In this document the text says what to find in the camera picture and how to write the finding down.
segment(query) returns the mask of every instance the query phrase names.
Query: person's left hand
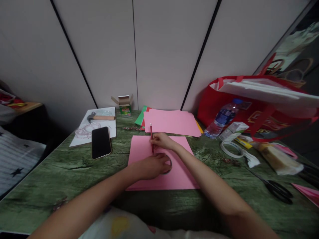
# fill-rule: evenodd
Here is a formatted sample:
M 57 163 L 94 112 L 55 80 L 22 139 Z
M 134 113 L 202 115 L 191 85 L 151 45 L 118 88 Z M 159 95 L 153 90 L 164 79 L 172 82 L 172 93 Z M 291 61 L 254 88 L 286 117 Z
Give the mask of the person's left hand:
M 167 161 L 169 161 L 169 157 L 165 153 L 158 153 L 135 162 L 131 166 L 140 180 L 149 180 L 172 169 L 170 165 L 165 163 Z

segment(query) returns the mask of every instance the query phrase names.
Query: bottle label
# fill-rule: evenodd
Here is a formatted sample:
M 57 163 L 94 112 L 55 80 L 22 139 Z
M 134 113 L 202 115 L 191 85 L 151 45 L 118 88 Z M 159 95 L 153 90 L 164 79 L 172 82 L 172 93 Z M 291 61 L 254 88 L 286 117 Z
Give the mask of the bottle label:
M 235 113 L 229 111 L 229 110 L 221 110 L 215 120 L 218 122 L 218 123 L 221 123 L 221 124 L 228 124 L 230 121 L 233 120 L 233 118 L 235 117 Z

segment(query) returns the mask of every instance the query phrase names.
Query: roll of tape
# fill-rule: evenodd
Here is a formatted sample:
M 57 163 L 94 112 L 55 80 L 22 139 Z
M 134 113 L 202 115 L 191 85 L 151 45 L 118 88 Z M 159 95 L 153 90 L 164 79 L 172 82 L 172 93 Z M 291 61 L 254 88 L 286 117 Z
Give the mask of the roll of tape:
M 225 144 L 230 145 L 232 147 L 234 147 L 235 149 L 237 149 L 240 153 L 240 155 L 235 155 L 231 152 L 229 152 L 226 148 L 225 148 Z M 244 151 L 241 149 L 241 147 L 239 147 L 237 144 L 233 143 L 233 142 L 229 142 L 229 141 L 224 141 L 220 144 L 221 149 L 228 155 L 231 156 L 233 158 L 241 158 L 244 156 Z
M 170 161 L 171 169 L 170 169 L 170 170 L 168 170 L 168 171 L 166 171 L 166 172 L 164 172 L 164 173 L 162 173 L 163 175 L 168 174 L 168 173 L 172 170 L 172 168 L 173 168 L 172 160 L 171 160 L 171 159 L 169 159 L 169 161 Z

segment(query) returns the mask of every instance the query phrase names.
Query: black scissors handle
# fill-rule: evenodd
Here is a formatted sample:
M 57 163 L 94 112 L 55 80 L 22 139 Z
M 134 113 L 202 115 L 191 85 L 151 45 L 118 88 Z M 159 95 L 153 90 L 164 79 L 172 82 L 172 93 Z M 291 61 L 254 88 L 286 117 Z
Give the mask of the black scissors handle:
M 292 198 L 293 195 L 285 187 L 271 180 L 265 182 L 265 185 L 269 192 L 276 198 L 286 204 L 292 204 L 292 200 L 290 198 Z

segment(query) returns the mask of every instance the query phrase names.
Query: pencil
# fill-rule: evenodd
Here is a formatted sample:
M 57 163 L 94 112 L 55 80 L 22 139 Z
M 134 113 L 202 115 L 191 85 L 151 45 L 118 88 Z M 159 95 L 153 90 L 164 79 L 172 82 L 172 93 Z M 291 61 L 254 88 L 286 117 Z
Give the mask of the pencil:
M 151 125 L 151 139 L 153 139 L 153 132 L 152 132 L 152 123 Z M 154 153 L 154 145 L 152 144 L 152 153 Z

